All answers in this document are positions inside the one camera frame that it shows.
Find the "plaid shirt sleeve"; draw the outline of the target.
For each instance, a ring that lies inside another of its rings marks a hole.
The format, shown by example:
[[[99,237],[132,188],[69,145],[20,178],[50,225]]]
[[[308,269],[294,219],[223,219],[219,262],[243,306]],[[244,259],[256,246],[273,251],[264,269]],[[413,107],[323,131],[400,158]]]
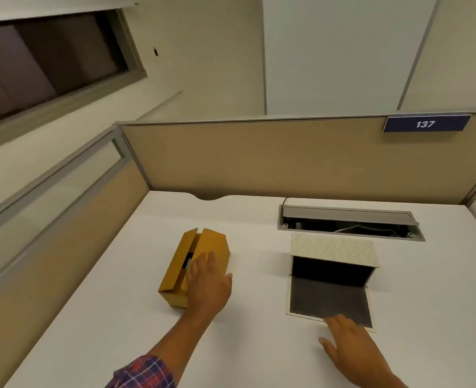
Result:
[[[116,370],[105,388],[177,388],[163,360],[144,355]]]

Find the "person's right forearm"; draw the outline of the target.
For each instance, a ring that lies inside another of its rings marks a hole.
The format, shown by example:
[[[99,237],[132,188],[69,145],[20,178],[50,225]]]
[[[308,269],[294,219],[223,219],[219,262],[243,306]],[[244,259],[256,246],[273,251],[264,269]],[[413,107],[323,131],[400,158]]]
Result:
[[[408,388],[399,377],[383,369],[367,373],[357,386],[360,388]]]

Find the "white roller blind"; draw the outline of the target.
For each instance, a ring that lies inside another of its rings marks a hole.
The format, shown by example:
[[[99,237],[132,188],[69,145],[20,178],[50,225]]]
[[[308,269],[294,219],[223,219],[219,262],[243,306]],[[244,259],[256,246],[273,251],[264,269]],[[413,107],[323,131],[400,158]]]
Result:
[[[0,21],[113,10],[138,4],[139,0],[0,0]]]

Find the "person's left forearm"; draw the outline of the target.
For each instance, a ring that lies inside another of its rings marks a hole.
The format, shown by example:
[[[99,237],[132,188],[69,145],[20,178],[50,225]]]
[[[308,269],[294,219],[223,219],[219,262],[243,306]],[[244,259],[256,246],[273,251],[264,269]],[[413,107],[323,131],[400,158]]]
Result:
[[[147,352],[160,359],[172,374],[175,385],[181,381],[197,344],[218,314],[215,310],[186,309],[174,326]]]

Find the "person's left hand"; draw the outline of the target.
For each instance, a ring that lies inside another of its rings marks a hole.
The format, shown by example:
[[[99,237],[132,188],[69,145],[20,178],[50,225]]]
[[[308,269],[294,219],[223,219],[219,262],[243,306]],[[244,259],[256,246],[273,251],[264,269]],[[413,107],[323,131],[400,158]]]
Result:
[[[226,306],[231,293],[222,288],[222,279],[227,273],[219,270],[215,252],[202,253],[192,259],[187,271],[187,308],[215,310],[218,313]]]

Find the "beige partition with glass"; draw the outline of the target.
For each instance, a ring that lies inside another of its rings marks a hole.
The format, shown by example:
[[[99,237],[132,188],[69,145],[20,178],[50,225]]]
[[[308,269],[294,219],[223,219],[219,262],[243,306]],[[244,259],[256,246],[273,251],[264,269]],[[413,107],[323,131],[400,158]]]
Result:
[[[149,191],[112,126],[0,204],[0,388]]]

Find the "blue desk number sign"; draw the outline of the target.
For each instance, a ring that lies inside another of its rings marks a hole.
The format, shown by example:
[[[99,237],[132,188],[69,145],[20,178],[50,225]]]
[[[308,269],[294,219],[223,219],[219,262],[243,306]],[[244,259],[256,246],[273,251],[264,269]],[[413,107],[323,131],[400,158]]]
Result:
[[[470,114],[407,115],[388,117],[383,133],[457,132],[470,120]]]

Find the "yellow cardboard box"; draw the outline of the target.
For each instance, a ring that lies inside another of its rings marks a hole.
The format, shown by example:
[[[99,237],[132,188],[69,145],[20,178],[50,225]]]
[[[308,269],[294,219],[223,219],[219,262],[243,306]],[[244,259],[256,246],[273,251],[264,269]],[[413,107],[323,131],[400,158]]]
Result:
[[[181,270],[188,252],[193,252],[193,258],[202,253],[215,252],[219,270],[227,273],[230,249],[226,235],[205,228],[198,232],[197,228],[185,232],[172,257],[170,265],[159,286],[158,293],[171,307],[187,307],[187,271]]]

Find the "cream patterned open box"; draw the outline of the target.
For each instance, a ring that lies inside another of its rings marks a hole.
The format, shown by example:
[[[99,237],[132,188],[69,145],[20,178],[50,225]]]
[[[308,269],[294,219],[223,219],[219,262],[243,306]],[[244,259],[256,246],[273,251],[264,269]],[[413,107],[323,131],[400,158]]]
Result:
[[[372,241],[293,233],[286,314],[324,322],[342,314],[376,332],[368,283],[379,268]]]

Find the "white wall panel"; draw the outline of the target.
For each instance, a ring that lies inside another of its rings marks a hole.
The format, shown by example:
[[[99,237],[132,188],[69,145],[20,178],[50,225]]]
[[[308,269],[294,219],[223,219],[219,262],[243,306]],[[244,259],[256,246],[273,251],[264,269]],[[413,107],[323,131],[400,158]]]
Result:
[[[266,114],[401,108],[439,0],[262,0]]]

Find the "dark window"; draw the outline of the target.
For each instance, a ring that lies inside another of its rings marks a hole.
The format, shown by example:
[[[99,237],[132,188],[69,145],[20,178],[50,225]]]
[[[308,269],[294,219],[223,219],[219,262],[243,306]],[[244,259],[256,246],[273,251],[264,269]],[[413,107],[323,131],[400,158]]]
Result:
[[[122,8],[0,20],[0,146],[146,71]]]

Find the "person's right hand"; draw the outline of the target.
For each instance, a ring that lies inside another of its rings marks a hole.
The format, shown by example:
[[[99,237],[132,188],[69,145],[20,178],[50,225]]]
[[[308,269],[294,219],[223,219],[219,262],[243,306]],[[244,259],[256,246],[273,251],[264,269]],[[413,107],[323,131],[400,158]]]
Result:
[[[332,334],[338,354],[338,360],[332,363],[351,384],[357,386],[363,376],[375,370],[392,372],[364,327],[342,314],[325,317],[324,321]]]

